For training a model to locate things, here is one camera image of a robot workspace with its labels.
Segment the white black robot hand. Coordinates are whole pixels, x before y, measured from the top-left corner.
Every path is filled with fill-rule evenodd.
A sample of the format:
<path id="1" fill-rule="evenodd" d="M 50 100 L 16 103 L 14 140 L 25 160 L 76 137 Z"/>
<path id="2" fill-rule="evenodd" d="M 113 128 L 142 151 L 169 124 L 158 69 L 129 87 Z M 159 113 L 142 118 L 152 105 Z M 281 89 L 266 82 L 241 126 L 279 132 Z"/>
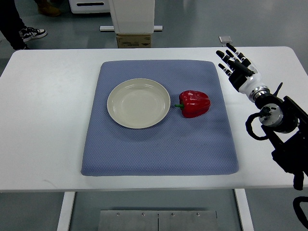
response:
<path id="1" fill-rule="evenodd" d="M 226 51 L 216 51 L 216 54 L 224 62 L 218 66 L 227 75 L 232 86 L 253 103 L 260 95 L 270 93 L 255 65 L 230 43 L 226 46 Z"/>

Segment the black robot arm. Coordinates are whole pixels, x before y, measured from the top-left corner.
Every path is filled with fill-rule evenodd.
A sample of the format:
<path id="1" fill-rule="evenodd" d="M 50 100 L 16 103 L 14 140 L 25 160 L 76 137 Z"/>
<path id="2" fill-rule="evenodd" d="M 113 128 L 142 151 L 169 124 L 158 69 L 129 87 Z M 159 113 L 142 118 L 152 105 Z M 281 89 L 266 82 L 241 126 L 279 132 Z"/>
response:
<path id="1" fill-rule="evenodd" d="M 248 117 L 246 131 L 255 140 L 271 142 L 273 160 L 293 174 L 293 188 L 301 191 L 308 174 L 308 115 L 290 97 L 277 95 L 265 86 L 252 91 L 249 98 L 259 112 Z"/>

